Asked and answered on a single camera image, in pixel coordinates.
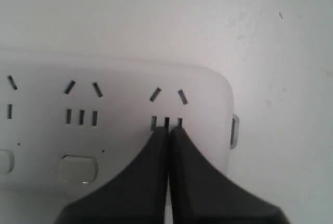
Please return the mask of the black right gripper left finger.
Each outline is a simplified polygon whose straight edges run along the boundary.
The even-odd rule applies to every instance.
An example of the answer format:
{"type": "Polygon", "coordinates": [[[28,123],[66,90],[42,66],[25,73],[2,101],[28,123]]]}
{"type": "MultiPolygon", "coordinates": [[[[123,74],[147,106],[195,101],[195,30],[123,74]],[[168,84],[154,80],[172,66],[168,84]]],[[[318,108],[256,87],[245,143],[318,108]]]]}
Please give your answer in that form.
{"type": "Polygon", "coordinates": [[[137,157],[98,190],[67,205],[57,223],[164,223],[168,130],[157,127],[137,157]]]}

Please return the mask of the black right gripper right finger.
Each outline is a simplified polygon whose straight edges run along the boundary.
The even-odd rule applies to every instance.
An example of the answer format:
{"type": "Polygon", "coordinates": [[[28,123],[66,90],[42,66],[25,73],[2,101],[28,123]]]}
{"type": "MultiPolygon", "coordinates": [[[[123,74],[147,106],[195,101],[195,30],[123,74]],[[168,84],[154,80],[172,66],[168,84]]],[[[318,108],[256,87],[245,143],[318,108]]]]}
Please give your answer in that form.
{"type": "Polygon", "coordinates": [[[170,133],[174,223],[288,223],[283,211],[214,168],[181,127],[170,133]]]}

